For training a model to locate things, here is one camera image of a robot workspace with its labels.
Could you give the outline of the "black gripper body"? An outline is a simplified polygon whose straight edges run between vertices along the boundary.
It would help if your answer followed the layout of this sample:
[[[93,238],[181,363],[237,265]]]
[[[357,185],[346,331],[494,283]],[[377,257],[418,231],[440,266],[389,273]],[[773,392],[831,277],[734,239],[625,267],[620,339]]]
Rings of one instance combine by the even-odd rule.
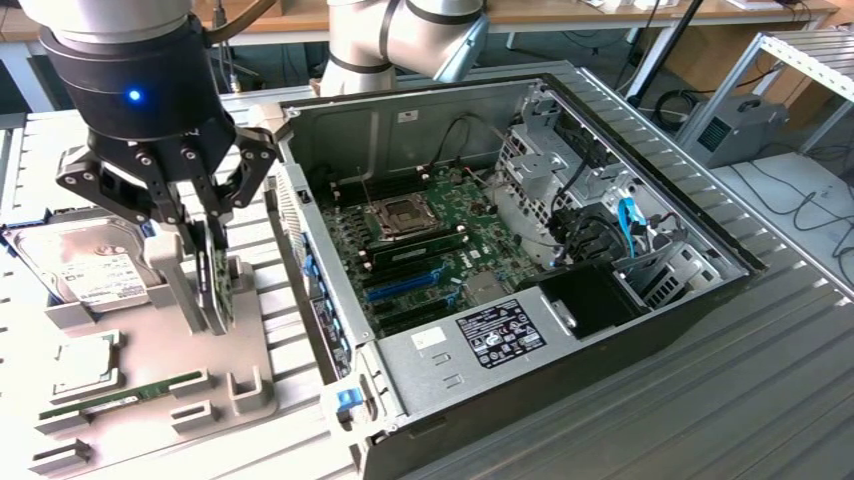
[[[43,28],[41,41],[98,158],[131,174],[154,158],[166,180],[213,175],[237,137],[210,71],[201,21],[138,42],[91,44]]]

